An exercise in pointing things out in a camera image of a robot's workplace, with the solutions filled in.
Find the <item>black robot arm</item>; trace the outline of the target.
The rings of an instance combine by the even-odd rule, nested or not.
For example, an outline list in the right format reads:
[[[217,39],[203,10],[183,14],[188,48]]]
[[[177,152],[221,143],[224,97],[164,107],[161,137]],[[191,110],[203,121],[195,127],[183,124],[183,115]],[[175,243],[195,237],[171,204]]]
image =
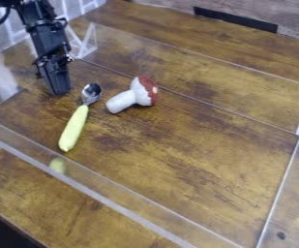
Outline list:
[[[7,20],[11,10],[15,10],[20,17],[36,51],[32,61],[36,77],[45,80],[53,95],[65,94],[71,88],[67,64],[72,60],[64,31],[67,19],[57,17],[48,0],[0,0],[0,8],[5,9],[0,25]]]

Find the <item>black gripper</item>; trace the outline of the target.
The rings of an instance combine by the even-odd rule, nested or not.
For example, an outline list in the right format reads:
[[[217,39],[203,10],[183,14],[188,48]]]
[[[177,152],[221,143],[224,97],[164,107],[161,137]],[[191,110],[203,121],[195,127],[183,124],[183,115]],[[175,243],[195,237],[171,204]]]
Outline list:
[[[36,58],[32,61],[36,75],[45,79],[53,95],[65,94],[71,88],[67,70],[71,47],[65,28],[65,19],[40,19],[25,26],[36,51]]]

